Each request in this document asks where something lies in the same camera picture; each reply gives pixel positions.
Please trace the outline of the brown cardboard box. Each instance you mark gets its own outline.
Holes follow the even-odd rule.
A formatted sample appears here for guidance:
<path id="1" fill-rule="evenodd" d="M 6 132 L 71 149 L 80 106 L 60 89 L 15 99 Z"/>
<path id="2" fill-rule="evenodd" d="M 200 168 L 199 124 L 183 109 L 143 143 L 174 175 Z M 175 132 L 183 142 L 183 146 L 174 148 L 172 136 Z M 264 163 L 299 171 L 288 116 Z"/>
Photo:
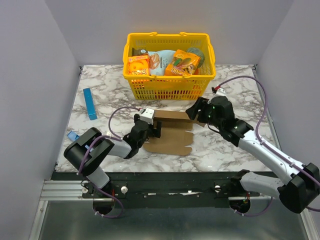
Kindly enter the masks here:
<path id="1" fill-rule="evenodd" d="M 189 119 L 182 111 L 156 110 L 153 122 L 161 123 L 161 136 L 151 137 L 143 148 L 150 153 L 187 156 L 194 142 L 194 124 L 205 127 L 204 123 Z"/>

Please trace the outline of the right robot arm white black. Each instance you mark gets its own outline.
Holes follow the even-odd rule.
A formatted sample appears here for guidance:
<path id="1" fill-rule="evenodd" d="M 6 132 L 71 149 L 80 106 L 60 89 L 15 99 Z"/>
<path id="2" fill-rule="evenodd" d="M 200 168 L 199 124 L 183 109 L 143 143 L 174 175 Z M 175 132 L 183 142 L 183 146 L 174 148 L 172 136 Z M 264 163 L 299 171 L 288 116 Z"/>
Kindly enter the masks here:
<path id="1" fill-rule="evenodd" d="M 250 124 L 235 117 L 227 97 L 199 97 L 186 114 L 191 120 L 216 127 L 223 139 L 253 155 L 276 175 L 243 170 L 230 183 L 234 195 L 261 193 L 279 199 L 288 210 L 299 214 L 320 194 L 319 168 L 313 163 L 305 165 L 263 140 Z"/>

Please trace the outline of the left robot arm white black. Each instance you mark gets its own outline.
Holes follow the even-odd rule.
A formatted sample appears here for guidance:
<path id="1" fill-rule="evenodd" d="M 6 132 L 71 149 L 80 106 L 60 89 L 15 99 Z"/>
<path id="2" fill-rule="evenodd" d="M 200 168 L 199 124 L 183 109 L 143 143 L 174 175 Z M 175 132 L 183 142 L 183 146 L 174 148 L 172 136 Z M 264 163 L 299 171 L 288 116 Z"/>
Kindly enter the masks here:
<path id="1" fill-rule="evenodd" d="M 134 157 L 150 138 L 160 138 L 162 122 L 150 122 L 147 118 L 135 115 L 134 126 L 122 139 L 102 135 L 95 127 L 90 128 L 72 142 L 63 156 L 78 170 L 78 174 L 88 179 L 93 191 L 101 198 L 111 191 L 111 179 L 100 167 L 107 156 L 123 159 Z"/>

